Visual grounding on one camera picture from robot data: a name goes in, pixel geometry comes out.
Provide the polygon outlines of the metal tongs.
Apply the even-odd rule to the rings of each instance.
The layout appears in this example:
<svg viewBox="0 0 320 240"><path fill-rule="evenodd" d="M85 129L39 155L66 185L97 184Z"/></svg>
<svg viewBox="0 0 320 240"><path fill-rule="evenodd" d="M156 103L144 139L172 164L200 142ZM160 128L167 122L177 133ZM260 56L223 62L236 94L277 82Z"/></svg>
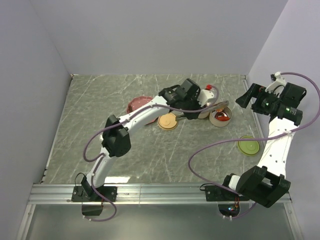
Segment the metal tongs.
<svg viewBox="0 0 320 240"><path fill-rule="evenodd" d="M180 115L177 115L175 120L178 122L184 119L194 120L194 119L197 119L199 115L202 113L207 113L207 112L210 113L212 111L222 111L223 109L229 106L229 103L230 102L228 100L224 100L215 104L208 103L207 106L202 107L200 110L197 110L195 113L187 112L187 113L182 113Z"/></svg>

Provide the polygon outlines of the beige round lid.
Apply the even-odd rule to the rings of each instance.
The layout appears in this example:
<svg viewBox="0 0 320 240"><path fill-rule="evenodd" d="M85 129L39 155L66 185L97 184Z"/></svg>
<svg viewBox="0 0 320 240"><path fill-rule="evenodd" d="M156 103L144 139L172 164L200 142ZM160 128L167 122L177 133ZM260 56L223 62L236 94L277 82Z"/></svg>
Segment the beige round lid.
<svg viewBox="0 0 320 240"><path fill-rule="evenodd" d="M166 131L173 130L178 126L176 115L173 114L172 112L160 116L157 119L157 124L161 129Z"/></svg>

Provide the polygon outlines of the red sausage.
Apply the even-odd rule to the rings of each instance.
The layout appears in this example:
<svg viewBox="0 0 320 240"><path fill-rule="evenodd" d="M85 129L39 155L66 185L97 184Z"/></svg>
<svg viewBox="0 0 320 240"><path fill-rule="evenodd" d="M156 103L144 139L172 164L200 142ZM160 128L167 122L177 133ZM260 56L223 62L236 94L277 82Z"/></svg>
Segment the red sausage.
<svg viewBox="0 0 320 240"><path fill-rule="evenodd" d="M225 122L225 121L228 121L230 119L228 117L228 115L223 111L216 112L214 118L217 119L218 121L221 121L221 122Z"/></svg>

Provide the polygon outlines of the green round lid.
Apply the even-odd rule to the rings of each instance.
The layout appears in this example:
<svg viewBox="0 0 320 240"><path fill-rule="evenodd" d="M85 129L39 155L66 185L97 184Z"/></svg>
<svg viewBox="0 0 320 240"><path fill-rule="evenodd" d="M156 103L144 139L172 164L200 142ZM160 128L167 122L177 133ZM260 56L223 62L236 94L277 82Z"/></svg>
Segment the green round lid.
<svg viewBox="0 0 320 240"><path fill-rule="evenodd" d="M237 147L239 151L246 156L255 156L260 151L260 144L258 141L253 140L253 136L244 135L240 138L241 140L250 141L238 141Z"/></svg>

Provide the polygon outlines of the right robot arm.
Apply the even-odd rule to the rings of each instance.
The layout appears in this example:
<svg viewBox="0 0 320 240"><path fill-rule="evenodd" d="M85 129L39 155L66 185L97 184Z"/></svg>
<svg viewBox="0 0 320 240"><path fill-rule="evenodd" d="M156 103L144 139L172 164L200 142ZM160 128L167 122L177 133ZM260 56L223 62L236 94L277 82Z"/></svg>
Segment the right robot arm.
<svg viewBox="0 0 320 240"><path fill-rule="evenodd" d="M232 200L238 194L269 208L285 195L291 186L286 180L286 162L294 129L298 128L303 112L298 109L306 96L304 87L293 83L264 87L253 83L247 92L236 99L246 108L252 98L253 112L270 116L269 135L259 163L238 176L227 175L220 188L222 197Z"/></svg>

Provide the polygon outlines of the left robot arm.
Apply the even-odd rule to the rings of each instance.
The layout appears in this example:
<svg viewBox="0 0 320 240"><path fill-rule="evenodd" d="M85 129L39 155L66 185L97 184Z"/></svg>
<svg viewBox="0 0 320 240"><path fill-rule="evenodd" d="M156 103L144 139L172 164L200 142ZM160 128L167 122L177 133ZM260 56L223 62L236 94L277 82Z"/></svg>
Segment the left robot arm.
<svg viewBox="0 0 320 240"><path fill-rule="evenodd" d="M210 89L202 89L188 78L181 85L163 88L151 101L131 113L120 117L110 115L104 129L98 132L103 138L100 154L93 159L82 154L86 162L95 163L81 181L83 195L89 201L100 198L100 187L104 185L108 172L115 160L131 149L131 136L137 130L172 111L184 113L189 120L197 119L214 97Z"/></svg>

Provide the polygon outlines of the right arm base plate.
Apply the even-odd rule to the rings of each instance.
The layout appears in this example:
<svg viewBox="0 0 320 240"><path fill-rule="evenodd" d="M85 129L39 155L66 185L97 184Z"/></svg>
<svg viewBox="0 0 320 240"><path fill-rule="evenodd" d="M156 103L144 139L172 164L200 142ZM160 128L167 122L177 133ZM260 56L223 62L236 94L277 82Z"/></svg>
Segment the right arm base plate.
<svg viewBox="0 0 320 240"><path fill-rule="evenodd" d="M250 199L245 196L239 196L231 191L220 188L212 184L205 184L199 188L205 193L205 199L207 202L234 202L239 201L249 201Z"/></svg>

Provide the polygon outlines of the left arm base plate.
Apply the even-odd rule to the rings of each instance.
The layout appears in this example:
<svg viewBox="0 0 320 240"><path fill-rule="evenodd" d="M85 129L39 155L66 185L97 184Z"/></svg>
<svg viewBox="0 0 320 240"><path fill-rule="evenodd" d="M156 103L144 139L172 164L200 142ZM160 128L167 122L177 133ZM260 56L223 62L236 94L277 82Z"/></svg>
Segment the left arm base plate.
<svg viewBox="0 0 320 240"><path fill-rule="evenodd" d="M116 201L118 191L118 188L116 186L101 186L97 188L97 191L110 201ZM84 188L79 185L73 188L71 201L74 203L101 202L103 201L103 198L93 190L91 190L91 193L87 194Z"/></svg>

